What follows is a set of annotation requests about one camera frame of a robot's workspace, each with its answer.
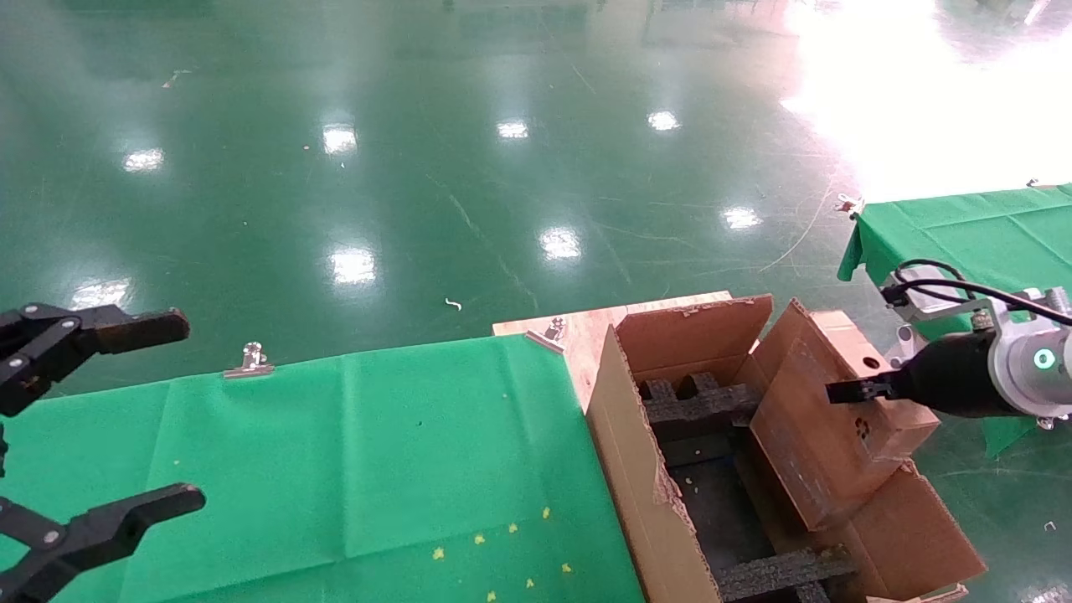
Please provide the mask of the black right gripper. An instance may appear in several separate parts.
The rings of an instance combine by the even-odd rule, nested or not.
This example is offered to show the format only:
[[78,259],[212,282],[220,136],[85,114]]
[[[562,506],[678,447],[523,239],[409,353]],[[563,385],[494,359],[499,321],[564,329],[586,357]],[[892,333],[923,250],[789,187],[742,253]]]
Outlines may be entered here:
[[884,380],[827,384],[831,405],[862,405],[878,398],[904,399],[958,417],[1016,416],[991,376],[994,330],[948,333],[930,341]]

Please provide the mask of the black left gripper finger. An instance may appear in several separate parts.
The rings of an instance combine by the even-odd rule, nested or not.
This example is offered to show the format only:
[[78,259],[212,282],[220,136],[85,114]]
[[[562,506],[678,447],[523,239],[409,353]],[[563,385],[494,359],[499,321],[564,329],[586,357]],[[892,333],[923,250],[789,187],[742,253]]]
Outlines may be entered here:
[[104,305],[69,310],[29,304],[1,317],[1,412],[15,417],[96,354],[122,354],[190,336],[187,317],[126,314]]
[[3,498],[1,532],[27,547],[1,575],[3,602],[49,602],[80,574],[130,557],[158,523],[196,513],[202,490],[176,483],[91,508],[69,523],[55,523]]

